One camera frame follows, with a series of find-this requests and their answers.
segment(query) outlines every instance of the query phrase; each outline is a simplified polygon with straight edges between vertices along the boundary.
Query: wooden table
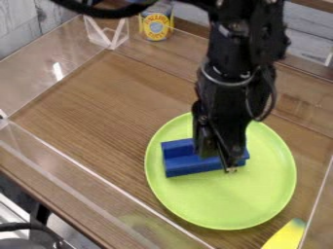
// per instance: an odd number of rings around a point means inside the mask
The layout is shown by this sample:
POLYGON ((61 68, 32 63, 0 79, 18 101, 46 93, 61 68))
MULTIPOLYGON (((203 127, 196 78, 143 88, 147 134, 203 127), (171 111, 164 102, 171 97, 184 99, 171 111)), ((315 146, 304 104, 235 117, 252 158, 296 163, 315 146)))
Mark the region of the wooden table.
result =
MULTIPOLYGON (((78 35, 74 32, 78 25, 80 18, 2 61, 0 70, 18 73, 21 61, 33 54, 44 55, 46 60, 45 48, 52 39, 69 47, 70 39, 62 43, 60 38, 68 32, 78 35)), ((124 200, 117 198, 104 180, 214 248, 260 248, 290 219, 308 218, 333 152, 333 86, 329 81, 276 65, 278 104, 264 123, 284 139, 295 158, 298 185, 294 196, 282 212, 251 229, 201 229, 164 210, 148 188, 143 167, 153 133, 171 118, 188 112, 195 101, 195 70, 207 41, 175 31, 167 41, 148 43, 135 33, 135 25, 131 29, 129 41, 115 52, 99 53, 10 117, 16 125, 58 150, 45 150, 37 140, 21 146, 21 153, 42 165, 45 171, 33 169, 34 164, 25 166, 30 161, 22 162, 4 149, 0 149, 0 170, 105 248, 144 248, 147 244, 137 244, 115 225, 108 212, 119 214, 135 207, 120 205, 124 200), (66 154, 77 163, 56 157, 57 153, 66 154)), ((25 135, 20 142, 26 143, 25 135)), ((157 232, 159 222, 152 227, 157 232)), ((171 246, 164 242, 164 248, 195 248, 189 242, 175 242, 171 246)), ((319 248, 327 248, 329 243, 330 238, 321 241, 319 248)))

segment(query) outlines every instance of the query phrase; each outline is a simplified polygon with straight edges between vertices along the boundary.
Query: black cable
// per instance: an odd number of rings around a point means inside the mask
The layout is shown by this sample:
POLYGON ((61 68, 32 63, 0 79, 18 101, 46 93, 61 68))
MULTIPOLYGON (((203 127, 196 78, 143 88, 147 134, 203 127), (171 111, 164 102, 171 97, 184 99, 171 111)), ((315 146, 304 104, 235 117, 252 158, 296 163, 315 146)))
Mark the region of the black cable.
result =
POLYGON ((53 238, 57 248, 61 248, 62 239, 42 225, 33 223, 5 223, 0 224, 0 232, 17 230, 37 230, 44 231, 53 238))
POLYGON ((151 5, 129 4, 119 9, 107 10, 93 8, 81 3, 74 2, 74 0, 50 0, 53 3, 65 7, 78 14, 88 15, 95 18, 128 18, 143 12, 151 5))

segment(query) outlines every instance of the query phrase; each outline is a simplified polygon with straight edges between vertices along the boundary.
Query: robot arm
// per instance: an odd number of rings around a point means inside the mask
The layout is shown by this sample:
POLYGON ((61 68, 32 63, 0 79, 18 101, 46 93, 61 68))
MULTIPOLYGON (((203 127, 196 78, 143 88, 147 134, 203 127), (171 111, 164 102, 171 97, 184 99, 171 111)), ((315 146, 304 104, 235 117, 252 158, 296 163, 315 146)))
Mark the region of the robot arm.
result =
MULTIPOLYGON (((50 0, 96 18, 140 13, 157 0, 127 0, 117 10, 100 10, 73 0, 50 0)), ((192 105, 193 140, 201 158, 219 156, 226 171, 236 168, 246 149, 246 127, 260 121, 275 102, 272 62, 288 39, 282 21, 284 0, 179 0, 201 8, 211 23, 210 45, 197 70, 192 105)))

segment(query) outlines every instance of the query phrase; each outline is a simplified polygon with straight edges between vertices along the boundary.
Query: green plate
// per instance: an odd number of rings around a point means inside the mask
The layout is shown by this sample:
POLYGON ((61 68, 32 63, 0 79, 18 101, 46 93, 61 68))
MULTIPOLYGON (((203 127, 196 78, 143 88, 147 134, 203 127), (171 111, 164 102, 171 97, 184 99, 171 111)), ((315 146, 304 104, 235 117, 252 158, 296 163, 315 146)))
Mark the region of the green plate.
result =
POLYGON ((232 174, 223 170, 165 178, 160 143, 191 137, 191 115, 171 120, 151 139, 145 176, 164 207, 187 222, 215 230, 240 230, 270 218, 286 206, 296 184, 290 150, 262 123, 250 123, 250 160, 232 174))

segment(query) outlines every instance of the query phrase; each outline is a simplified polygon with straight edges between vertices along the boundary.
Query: wooden surface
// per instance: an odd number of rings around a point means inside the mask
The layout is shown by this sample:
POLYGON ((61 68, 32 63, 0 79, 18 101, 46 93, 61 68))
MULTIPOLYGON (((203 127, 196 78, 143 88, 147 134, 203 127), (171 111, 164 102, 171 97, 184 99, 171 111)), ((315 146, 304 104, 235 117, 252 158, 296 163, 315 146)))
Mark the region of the wooden surface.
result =
MULTIPOLYGON (((278 66, 278 106, 264 123, 284 139, 295 158, 298 185, 292 199, 275 218, 251 229, 200 229, 164 210, 147 186, 143 169, 144 151, 153 133, 172 117, 188 112, 195 100, 196 60, 206 50, 204 41, 196 39, 175 33, 165 42, 151 44, 133 35, 117 52, 97 55, 16 114, 12 121, 211 246, 260 248, 290 219, 306 220, 308 217, 333 151, 333 89, 325 81, 278 66)), ((12 59, 20 63, 18 54, 12 59)), ((37 153, 33 156, 42 161, 37 153)), ((121 234, 113 235, 111 222, 52 186, 40 173, 24 167, 4 151, 0 159, 1 171, 101 246, 137 248, 132 247, 131 239, 124 245, 120 240, 115 241, 121 234)), ((45 170, 58 175, 86 199, 112 210, 115 201, 108 199, 96 180, 80 179, 81 172, 74 167, 46 161, 44 164, 45 170)))

